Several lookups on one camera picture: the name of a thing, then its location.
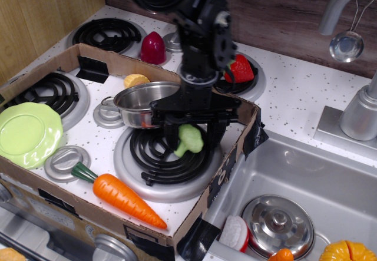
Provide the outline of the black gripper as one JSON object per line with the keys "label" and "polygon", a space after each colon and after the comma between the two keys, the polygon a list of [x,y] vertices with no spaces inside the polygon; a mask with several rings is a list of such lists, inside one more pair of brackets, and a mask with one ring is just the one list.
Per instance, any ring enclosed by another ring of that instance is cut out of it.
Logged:
{"label": "black gripper", "polygon": [[227,124],[238,121],[240,100],[214,92],[211,87],[194,86],[186,82],[172,95],[150,103],[151,122],[164,125],[167,145],[177,150],[179,125],[206,123],[207,142],[216,148],[226,131]]}

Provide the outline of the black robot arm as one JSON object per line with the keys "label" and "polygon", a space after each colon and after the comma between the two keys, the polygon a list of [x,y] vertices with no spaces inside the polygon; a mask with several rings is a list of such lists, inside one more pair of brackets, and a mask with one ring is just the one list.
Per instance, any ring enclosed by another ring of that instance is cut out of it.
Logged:
{"label": "black robot arm", "polygon": [[178,147],[182,124],[207,124],[210,147],[221,142],[226,127],[238,119],[240,101],[218,94],[213,86],[235,58],[226,0],[133,0],[150,12],[175,15],[183,50],[180,88],[151,102],[152,122],[163,127],[168,146]]}

